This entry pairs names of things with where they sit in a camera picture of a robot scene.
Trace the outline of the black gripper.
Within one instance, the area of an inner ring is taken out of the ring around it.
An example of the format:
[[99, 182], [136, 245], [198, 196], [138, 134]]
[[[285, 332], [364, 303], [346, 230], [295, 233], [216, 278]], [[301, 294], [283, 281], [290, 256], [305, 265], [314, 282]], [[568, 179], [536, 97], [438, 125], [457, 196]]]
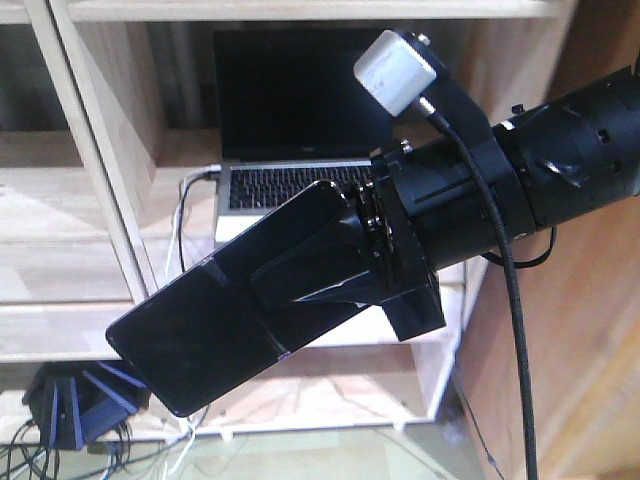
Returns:
[[250, 285], [268, 307], [380, 304], [404, 341], [444, 327], [437, 271], [497, 246], [495, 226], [459, 146], [395, 141], [371, 155], [359, 215], [341, 195], [299, 195], [266, 219], [265, 263]]

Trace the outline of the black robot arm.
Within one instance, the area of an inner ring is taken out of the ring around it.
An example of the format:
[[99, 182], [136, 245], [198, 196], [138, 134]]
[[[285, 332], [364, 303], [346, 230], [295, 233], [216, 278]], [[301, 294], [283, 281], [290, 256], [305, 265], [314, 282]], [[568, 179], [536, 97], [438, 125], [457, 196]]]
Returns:
[[260, 325], [297, 349], [370, 306], [401, 340], [441, 328], [436, 274], [639, 191], [639, 78], [629, 69], [470, 134], [372, 156], [366, 184], [315, 183], [266, 217], [272, 252], [249, 276]]

